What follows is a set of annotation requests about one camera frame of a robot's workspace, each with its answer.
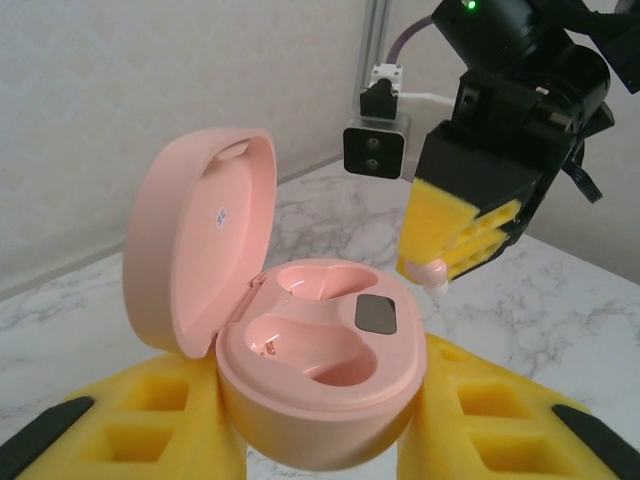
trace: white marble table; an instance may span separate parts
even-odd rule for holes
[[[267,267],[339,257],[393,271],[409,184],[340,164],[280,187]],[[134,336],[119,255],[0,303],[0,443],[86,384],[156,354]],[[425,329],[559,390],[640,448],[640,286],[524,237],[435,304]],[[295,472],[249,454],[250,480],[389,480],[395,450],[357,469]]]

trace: open case lid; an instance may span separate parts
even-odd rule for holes
[[[260,274],[276,198],[262,130],[210,129],[170,143],[138,193],[123,255],[129,321],[146,344],[207,354]]]

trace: camera lens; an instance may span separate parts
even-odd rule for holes
[[[377,170],[380,167],[380,162],[378,162],[375,158],[370,158],[367,160],[367,168],[369,170]]]
[[[367,139],[367,148],[372,152],[375,152],[380,148],[380,140],[375,137]]]

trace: lid label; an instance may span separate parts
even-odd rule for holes
[[[220,207],[218,214],[216,215],[216,228],[218,230],[224,230],[224,226],[227,223],[227,209]]]

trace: yellow foam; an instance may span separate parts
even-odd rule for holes
[[[563,395],[427,335],[429,370],[398,446],[398,480],[614,480],[555,416]]]
[[[442,258],[453,280],[500,248],[507,239],[500,227],[513,220],[520,208],[520,202],[512,200],[477,217],[479,209],[474,205],[416,178],[398,240],[396,270],[416,283],[405,261],[425,265]]]
[[[20,480],[246,480],[215,359],[163,355],[75,392],[95,405]]]

